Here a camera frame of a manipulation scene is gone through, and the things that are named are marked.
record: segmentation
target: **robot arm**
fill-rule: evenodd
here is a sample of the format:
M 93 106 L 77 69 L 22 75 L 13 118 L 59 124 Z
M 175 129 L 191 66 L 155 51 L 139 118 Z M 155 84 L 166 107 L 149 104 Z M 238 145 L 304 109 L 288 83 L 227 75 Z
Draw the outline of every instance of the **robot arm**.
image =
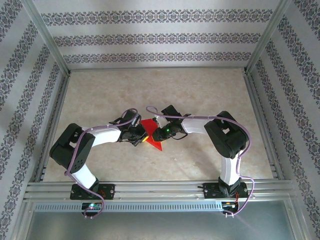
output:
M 161 111 L 164 115 L 181 116 L 172 106 Z M 222 111 L 218 117 L 236 121 L 230 113 Z M 208 134 L 216 150 L 222 156 L 221 173 L 218 179 L 219 189 L 225 197 L 235 194 L 241 179 L 237 173 L 238 156 L 245 149 L 248 141 L 247 134 L 237 125 L 219 119 L 179 119 L 156 116 L 159 128 L 152 137 L 155 141 L 164 141 L 182 133 L 187 136 L 190 133 Z
M 131 122 L 122 126 L 112 126 L 122 124 L 135 117 L 136 113 L 128 110 L 123 117 L 119 117 L 111 122 L 108 128 L 94 129 L 84 134 L 79 144 L 76 153 L 75 161 L 70 170 L 71 175 L 78 183 L 93 192 L 97 192 L 99 180 L 90 172 L 86 165 L 86 160 L 92 147 L 115 142 L 129 142 L 134 146 L 143 142 L 148 138 L 148 134 L 144 127 L 138 123 L 140 115 Z M 55 142 L 50 150 L 50 157 L 53 158 L 59 165 L 68 169 L 72 156 L 75 151 L 75 145 L 81 133 L 87 130 L 88 127 L 80 127 L 75 123 L 71 123 Z

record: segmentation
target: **patterned wallpaper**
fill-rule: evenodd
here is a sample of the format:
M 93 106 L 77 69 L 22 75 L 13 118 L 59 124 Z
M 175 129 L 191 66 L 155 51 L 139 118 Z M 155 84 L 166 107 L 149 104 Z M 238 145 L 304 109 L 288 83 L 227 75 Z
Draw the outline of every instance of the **patterned wallpaper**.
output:
M 0 240 L 41 159 L 63 73 L 19 0 L 0 0 Z
M 251 73 L 312 239 L 320 239 L 319 16 L 317 1 L 292 1 Z
M 35 0 L 70 69 L 245 67 L 279 0 Z

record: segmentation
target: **black mounting bracket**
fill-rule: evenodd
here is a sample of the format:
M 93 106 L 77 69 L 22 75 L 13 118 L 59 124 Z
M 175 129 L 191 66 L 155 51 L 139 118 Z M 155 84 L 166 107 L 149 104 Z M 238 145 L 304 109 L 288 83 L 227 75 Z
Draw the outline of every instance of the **black mounting bracket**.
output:
M 225 199 L 226 196 L 221 192 L 218 182 L 205 182 L 202 184 L 204 199 Z M 237 187 L 236 192 L 239 194 L 239 198 L 247 198 L 249 196 L 247 184 L 241 182 Z
M 114 184 L 100 183 L 96 191 L 104 200 L 113 200 L 115 196 Z M 70 193 L 71 200 L 101 200 L 99 197 L 83 190 L 79 185 L 73 184 Z

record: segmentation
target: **red triangle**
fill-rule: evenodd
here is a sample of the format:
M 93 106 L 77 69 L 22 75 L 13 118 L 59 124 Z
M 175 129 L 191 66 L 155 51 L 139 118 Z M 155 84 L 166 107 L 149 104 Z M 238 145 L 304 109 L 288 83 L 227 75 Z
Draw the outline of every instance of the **red triangle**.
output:
M 162 146 L 160 141 L 154 141 L 152 134 L 158 128 L 158 125 L 153 121 L 151 118 L 141 120 L 140 123 L 148 133 L 149 137 L 147 138 L 147 142 L 150 143 L 152 146 L 156 147 L 160 151 L 162 151 Z

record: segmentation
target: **beige floor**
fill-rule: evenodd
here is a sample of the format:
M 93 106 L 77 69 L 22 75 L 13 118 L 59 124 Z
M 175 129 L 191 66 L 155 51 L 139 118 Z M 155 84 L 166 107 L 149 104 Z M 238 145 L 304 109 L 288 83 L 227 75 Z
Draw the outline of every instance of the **beige floor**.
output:
M 241 174 L 272 178 L 267 155 L 240 69 L 170 68 L 74 72 L 65 97 L 55 139 L 70 123 L 82 127 L 107 124 L 128 108 L 159 110 L 172 104 L 181 114 L 216 115 L 228 111 L 252 135 L 252 147 L 243 157 Z M 217 179 L 221 157 L 207 135 L 169 139 L 163 151 L 148 143 L 106 143 L 92 148 L 87 159 L 101 181 Z M 68 182 L 64 168 L 49 159 L 44 181 Z

